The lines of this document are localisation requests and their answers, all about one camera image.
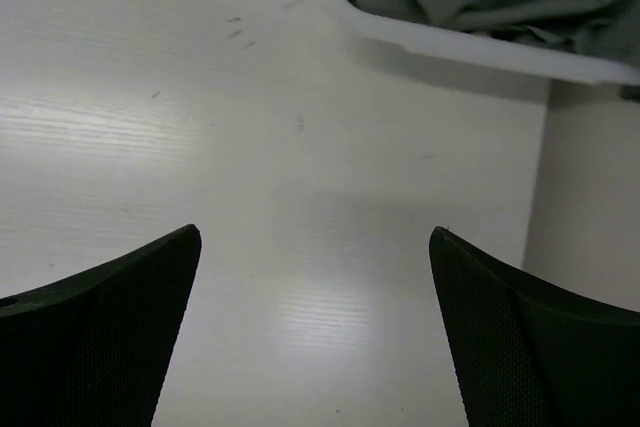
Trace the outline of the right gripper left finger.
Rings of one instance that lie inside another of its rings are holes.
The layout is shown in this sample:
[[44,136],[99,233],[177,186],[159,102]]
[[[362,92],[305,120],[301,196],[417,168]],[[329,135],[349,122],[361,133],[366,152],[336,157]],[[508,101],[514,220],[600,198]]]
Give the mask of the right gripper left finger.
[[2,298],[2,425],[151,425],[201,246],[186,225]]

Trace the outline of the white laundry basket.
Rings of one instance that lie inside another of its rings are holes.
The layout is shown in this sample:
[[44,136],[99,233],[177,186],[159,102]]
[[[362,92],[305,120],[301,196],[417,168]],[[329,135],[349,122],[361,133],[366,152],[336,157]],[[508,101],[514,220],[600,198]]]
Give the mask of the white laundry basket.
[[413,54],[579,84],[639,84],[639,71],[624,63],[380,17],[355,8],[348,0],[319,1],[355,34]]

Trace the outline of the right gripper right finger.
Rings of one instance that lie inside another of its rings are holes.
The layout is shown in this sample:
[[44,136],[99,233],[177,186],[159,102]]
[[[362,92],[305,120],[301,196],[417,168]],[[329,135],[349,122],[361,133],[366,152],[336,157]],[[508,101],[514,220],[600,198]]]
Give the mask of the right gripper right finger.
[[469,425],[638,425],[637,312],[505,264],[443,227],[429,258]]

